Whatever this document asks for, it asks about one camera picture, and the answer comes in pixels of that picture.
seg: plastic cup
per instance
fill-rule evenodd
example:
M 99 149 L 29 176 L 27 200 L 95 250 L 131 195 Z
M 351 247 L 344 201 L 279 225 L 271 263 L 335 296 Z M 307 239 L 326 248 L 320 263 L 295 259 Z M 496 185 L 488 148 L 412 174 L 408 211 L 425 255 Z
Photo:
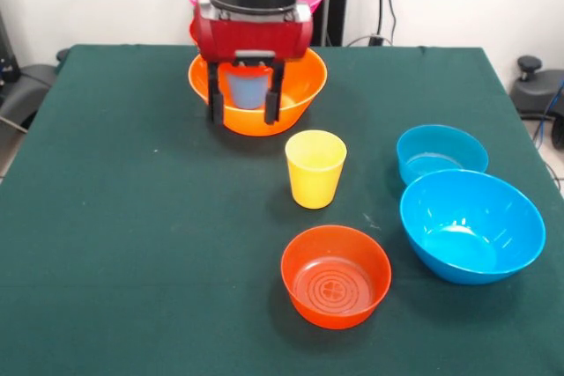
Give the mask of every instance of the plastic cup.
M 311 129 L 286 143 L 286 159 L 295 202 L 321 209 L 333 201 L 346 158 L 345 143 L 327 131 Z
M 258 109 L 266 100 L 270 72 L 265 66 L 229 66 L 226 69 L 231 99 L 239 109 Z

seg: large blue bowl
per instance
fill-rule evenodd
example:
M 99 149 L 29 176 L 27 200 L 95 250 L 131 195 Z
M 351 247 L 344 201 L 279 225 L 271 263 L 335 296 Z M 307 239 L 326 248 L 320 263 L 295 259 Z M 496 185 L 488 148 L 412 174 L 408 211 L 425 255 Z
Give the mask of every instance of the large blue bowl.
M 516 188 L 484 173 L 430 173 L 405 190 L 400 214 L 409 242 L 438 276 L 489 284 L 531 264 L 545 246 L 545 224 Z
M 473 136 L 446 125 L 421 125 L 397 140 L 399 173 L 406 185 L 445 169 L 485 172 L 487 151 Z

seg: orange bowl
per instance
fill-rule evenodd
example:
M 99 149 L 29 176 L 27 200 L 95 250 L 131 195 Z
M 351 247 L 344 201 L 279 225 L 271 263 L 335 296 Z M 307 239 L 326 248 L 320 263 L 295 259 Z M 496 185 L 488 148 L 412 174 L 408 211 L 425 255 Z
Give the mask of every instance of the orange bowl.
M 226 78 L 226 72 L 232 69 L 229 63 L 219 66 L 219 89 L 225 98 L 224 124 L 233 132 L 244 136 L 273 136 L 291 128 L 327 81 L 327 68 L 323 59 L 310 48 L 300 60 L 287 62 L 282 83 L 280 119 L 268 125 L 264 122 L 264 107 L 246 110 L 234 106 Z M 208 70 L 202 56 L 198 55 L 190 65 L 188 80 L 197 95 L 207 104 Z
M 326 329 L 361 324 L 391 284 L 388 256 L 376 241 L 346 226 L 317 226 L 294 238 L 281 272 L 293 306 Z

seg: white wall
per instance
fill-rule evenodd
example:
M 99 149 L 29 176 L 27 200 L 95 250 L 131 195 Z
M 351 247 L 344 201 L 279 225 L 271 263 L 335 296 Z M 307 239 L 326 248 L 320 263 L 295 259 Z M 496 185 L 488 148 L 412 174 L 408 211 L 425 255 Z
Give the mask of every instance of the white wall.
M 189 43 L 188 0 L 0 0 L 22 64 L 75 43 Z
M 345 42 L 376 31 L 378 0 L 347 6 Z M 564 0 L 394 0 L 394 9 L 397 45 L 481 46 L 506 87 L 525 53 L 564 68 Z M 382 32 L 389 36 L 390 14 L 384 13 Z
M 483 46 L 508 85 L 523 53 L 564 67 L 562 5 L 562 0 L 395 0 L 396 43 Z M 59 48 L 78 42 L 189 42 L 188 0 L 0 0 L 0 9 L 22 64 L 52 63 Z M 345 41 L 373 32 L 377 9 L 377 0 L 349 0 Z

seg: red bowl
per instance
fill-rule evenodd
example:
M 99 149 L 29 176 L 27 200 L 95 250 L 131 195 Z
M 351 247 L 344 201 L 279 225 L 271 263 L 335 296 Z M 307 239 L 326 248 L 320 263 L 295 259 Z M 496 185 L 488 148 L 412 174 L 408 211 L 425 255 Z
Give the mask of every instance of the red bowl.
M 298 313 L 326 329 L 359 325 L 391 284 L 388 256 L 376 241 L 346 226 L 317 226 L 286 247 L 282 279 Z

